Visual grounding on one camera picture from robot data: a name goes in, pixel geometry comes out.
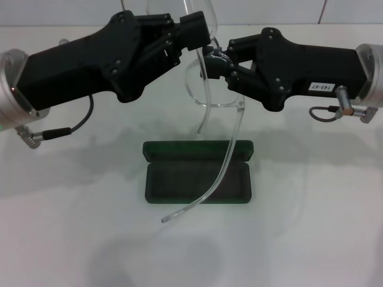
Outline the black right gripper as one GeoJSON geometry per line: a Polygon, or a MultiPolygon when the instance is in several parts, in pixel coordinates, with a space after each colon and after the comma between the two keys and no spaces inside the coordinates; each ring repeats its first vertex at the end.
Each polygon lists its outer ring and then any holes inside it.
{"type": "Polygon", "coordinates": [[[367,81],[355,50],[295,44],[275,28],[231,39],[226,50],[208,48],[207,78],[224,78],[229,90],[252,93],[272,112],[281,111],[292,96],[335,97],[339,86],[345,86],[355,99],[367,81]],[[235,66],[250,60],[256,63],[256,77],[235,66]]]}

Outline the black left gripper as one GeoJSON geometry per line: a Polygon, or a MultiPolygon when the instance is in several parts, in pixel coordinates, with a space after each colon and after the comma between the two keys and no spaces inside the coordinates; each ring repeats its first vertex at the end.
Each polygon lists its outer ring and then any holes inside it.
{"type": "Polygon", "coordinates": [[[145,85],[133,63],[146,20],[148,16],[122,11],[90,35],[30,55],[17,91],[36,110],[103,91],[115,93],[122,103],[138,99],[145,85]]]}

